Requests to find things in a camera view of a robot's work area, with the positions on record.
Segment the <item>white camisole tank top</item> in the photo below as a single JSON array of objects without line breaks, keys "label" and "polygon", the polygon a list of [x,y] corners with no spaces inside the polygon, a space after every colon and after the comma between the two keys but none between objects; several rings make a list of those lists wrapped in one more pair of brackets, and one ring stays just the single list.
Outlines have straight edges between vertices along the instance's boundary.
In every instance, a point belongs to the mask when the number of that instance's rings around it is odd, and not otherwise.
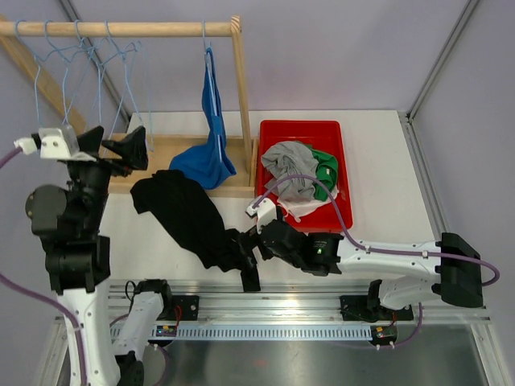
[{"label": "white camisole tank top", "polygon": [[327,205],[329,202],[329,199],[326,199],[325,201],[320,201],[317,199],[309,201],[277,200],[278,206],[281,207],[285,212],[285,217],[290,217],[297,223],[300,223],[303,217],[310,215],[319,207]]}]

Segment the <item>light blue hanger of black top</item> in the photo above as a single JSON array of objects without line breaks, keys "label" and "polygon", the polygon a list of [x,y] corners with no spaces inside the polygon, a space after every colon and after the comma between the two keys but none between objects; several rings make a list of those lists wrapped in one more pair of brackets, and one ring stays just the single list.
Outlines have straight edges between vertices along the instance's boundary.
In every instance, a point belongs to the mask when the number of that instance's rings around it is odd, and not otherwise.
[{"label": "light blue hanger of black top", "polygon": [[[107,40],[115,50],[115,53],[112,55],[112,59],[119,59],[123,67],[124,86],[122,89],[122,95],[120,96],[120,101],[117,104],[117,114],[114,120],[114,124],[117,122],[117,118],[121,115],[124,101],[128,100],[134,108],[134,114],[136,115],[136,122],[138,127],[144,126],[146,128],[146,148],[150,152],[154,152],[155,136],[151,116],[150,76],[148,73],[146,49],[141,40],[130,40],[124,47],[122,47],[114,38],[111,23],[104,21],[104,25],[107,34]],[[138,98],[136,97],[134,89],[135,83],[133,82],[133,75],[136,72],[138,61],[142,62],[142,76],[146,81],[146,85],[144,86],[146,93],[146,104],[144,107],[146,110],[142,109],[139,105]]]}]

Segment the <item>grey tank top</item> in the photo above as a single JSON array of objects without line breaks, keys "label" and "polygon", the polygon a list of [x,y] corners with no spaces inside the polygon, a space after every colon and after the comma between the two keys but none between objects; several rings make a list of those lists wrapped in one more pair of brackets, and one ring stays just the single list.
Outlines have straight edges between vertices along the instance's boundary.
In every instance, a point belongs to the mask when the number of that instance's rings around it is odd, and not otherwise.
[{"label": "grey tank top", "polygon": [[[285,141],[271,146],[261,156],[262,166],[272,175],[265,185],[270,189],[278,180],[292,175],[316,177],[318,161],[311,149],[301,142]],[[310,201],[314,199],[315,186],[310,179],[289,179],[273,189],[280,199],[288,201]]]}]

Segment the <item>green tank top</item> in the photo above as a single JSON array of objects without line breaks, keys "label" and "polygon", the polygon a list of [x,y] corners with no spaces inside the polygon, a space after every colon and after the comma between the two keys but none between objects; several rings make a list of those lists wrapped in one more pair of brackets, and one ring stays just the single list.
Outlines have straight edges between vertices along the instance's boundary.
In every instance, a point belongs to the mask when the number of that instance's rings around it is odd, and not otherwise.
[{"label": "green tank top", "polygon": [[[308,148],[318,163],[315,171],[316,178],[332,192],[338,182],[339,163],[336,157],[312,146],[308,146]],[[318,183],[313,183],[313,187],[315,188],[314,199],[319,201],[328,199],[328,193]]]}]

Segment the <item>black tank top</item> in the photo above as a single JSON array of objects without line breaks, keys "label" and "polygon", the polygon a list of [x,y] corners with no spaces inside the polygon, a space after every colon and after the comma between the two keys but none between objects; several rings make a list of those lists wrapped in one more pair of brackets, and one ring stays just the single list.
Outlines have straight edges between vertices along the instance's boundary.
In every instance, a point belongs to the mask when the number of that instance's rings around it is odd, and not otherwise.
[{"label": "black tank top", "polygon": [[258,265],[249,234],[226,228],[202,186],[180,170],[159,170],[130,190],[137,213],[151,213],[181,247],[203,266],[238,269],[245,292],[258,292]]}]

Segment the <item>light blue hanger of grey top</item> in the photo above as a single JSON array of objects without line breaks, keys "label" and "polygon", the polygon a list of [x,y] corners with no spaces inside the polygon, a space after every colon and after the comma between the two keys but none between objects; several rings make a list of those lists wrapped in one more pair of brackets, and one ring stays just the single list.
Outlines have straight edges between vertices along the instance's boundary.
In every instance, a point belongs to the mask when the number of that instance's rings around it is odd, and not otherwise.
[{"label": "light blue hanger of grey top", "polygon": [[[76,53],[86,53],[88,55],[88,61],[97,71],[97,95],[93,100],[93,105],[91,108],[97,108],[97,124],[100,125],[102,123],[102,93],[104,91],[107,92],[107,97],[112,99],[112,103],[116,108],[116,112],[114,114],[113,122],[108,135],[108,138],[111,138],[114,133],[121,133],[122,131],[126,130],[128,128],[128,124],[130,123],[130,115],[124,105],[126,95],[129,96],[129,99],[135,108],[135,112],[138,116],[140,116],[138,106],[135,102],[134,95],[130,87],[130,78],[134,69],[135,57],[142,45],[139,41],[130,42],[125,46],[124,49],[121,49],[113,40],[109,32],[109,26],[107,22],[104,22],[107,36],[101,37],[96,43],[93,43],[89,37],[86,37],[80,33],[79,23],[79,19],[74,21],[76,36],[80,43]],[[103,43],[107,43],[109,48],[114,49],[113,54],[104,60],[97,54],[97,50],[101,48]],[[109,63],[113,60],[120,60],[122,64],[125,84],[121,94],[118,94],[117,89],[111,84],[111,78],[107,71]]]}]

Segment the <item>blue tank top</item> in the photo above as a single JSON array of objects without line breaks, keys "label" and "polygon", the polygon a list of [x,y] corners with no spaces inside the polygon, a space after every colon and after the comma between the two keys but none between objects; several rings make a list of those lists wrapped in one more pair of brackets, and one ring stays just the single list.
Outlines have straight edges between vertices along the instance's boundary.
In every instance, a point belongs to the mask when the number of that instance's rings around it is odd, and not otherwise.
[{"label": "blue tank top", "polygon": [[209,132],[208,138],[204,144],[192,146],[183,153],[176,155],[170,162],[170,170],[179,170],[191,180],[198,182],[205,190],[213,190],[218,188],[227,178],[237,174],[236,168],[226,154],[227,137],[225,132],[225,123],[222,116],[222,106],[220,94],[216,82],[216,68],[212,52],[212,74],[214,76],[214,85],[216,93],[216,103],[218,108],[221,136],[222,136],[222,159],[220,162],[216,155],[216,143],[211,131],[211,123],[209,122],[210,108],[208,104],[208,74],[204,70],[204,88],[202,91],[202,110]]}]

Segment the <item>light blue hanger of white top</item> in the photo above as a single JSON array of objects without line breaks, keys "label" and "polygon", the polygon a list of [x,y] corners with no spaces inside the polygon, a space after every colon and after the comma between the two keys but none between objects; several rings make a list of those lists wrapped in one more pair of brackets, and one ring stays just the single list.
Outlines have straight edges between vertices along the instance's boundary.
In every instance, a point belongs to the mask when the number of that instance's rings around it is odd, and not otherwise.
[{"label": "light blue hanger of white top", "polygon": [[[68,58],[65,53],[69,50],[75,51],[76,46],[57,47],[47,36],[46,27],[48,22],[45,22],[43,24],[43,37],[51,46],[51,50],[43,56],[38,55],[28,42],[23,39],[19,25],[24,23],[27,23],[27,21],[18,20],[14,23],[15,38],[19,43],[19,53],[17,56],[21,60],[21,66],[23,69],[28,70],[28,75],[32,78],[34,83],[35,107],[39,126],[43,127],[43,122],[39,114],[39,95],[42,95],[47,102],[55,108],[56,112],[63,118],[63,125],[74,125],[72,119],[75,118],[76,115],[78,115],[79,123],[81,123],[83,121],[82,116],[79,113],[75,113],[72,107],[73,100],[68,101],[65,92],[69,65],[73,61],[73,58]],[[50,72],[43,66],[54,54],[60,57],[66,67],[61,85],[58,85]]]}]

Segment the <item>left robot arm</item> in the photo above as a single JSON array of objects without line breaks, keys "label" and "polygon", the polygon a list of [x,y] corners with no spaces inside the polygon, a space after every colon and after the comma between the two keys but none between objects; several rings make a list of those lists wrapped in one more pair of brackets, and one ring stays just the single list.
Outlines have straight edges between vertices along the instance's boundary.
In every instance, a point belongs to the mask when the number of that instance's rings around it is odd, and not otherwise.
[{"label": "left robot arm", "polygon": [[18,140],[23,153],[68,168],[65,188],[43,185],[26,201],[31,231],[45,252],[55,303],[66,317],[72,385],[141,385],[143,353],[157,319],[174,310],[166,281],[140,281],[120,335],[112,339],[108,316],[110,240],[99,233],[113,176],[146,170],[146,129],[139,126],[122,140],[105,140],[97,126],[76,134],[67,125],[41,128]]}]

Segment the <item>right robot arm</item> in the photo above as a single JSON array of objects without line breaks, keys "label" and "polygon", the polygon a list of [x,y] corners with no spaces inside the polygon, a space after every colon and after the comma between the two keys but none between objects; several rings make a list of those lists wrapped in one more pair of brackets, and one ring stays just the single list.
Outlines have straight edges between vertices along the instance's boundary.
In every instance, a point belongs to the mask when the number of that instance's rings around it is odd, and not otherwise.
[{"label": "right robot arm", "polygon": [[387,273],[370,282],[359,301],[343,306],[346,320],[377,322],[397,317],[415,303],[441,299],[451,306],[484,304],[480,257],[463,238],[445,232],[440,240],[379,247],[346,234],[303,233],[283,220],[257,227],[263,258],[277,257],[317,277],[343,273]]}]

